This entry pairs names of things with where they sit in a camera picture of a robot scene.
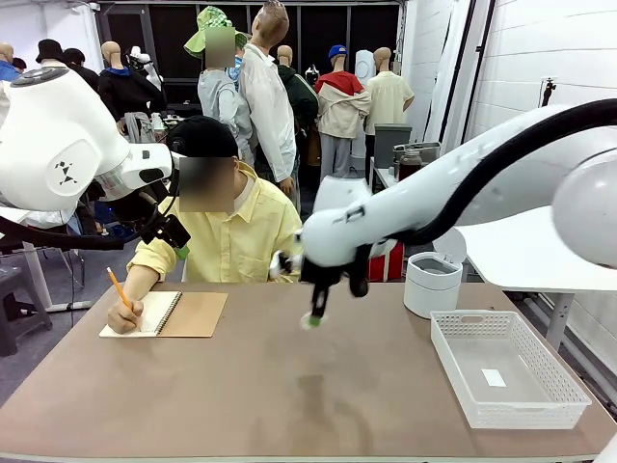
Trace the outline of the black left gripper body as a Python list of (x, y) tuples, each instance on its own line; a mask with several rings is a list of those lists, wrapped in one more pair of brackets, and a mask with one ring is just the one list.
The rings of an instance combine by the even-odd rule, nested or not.
[(191, 238), (189, 232), (173, 214), (157, 218), (152, 233), (155, 238), (165, 241), (177, 250), (184, 249)]

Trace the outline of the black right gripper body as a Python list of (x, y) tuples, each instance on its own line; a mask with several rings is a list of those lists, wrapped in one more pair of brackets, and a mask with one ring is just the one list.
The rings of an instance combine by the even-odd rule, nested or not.
[(342, 277), (346, 276), (352, 295), (364, 297), (369, 288), (368, 261), (368, 248), (356, 248), (351, 262), (329, 267), (318, 265), (304, 257), (300, 281), (313, 285), (313, 292), (323, 297), (329, 292), (331, 286), (337, 285)]

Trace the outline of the person's right hand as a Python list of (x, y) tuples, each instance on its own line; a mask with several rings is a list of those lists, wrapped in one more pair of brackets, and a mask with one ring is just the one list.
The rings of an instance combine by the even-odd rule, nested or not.
[(141, 329), (144, 305), (141, 301), (130, 300), (125, 304), (118, 299), (107, 313), (107, 325), (118, 334)]

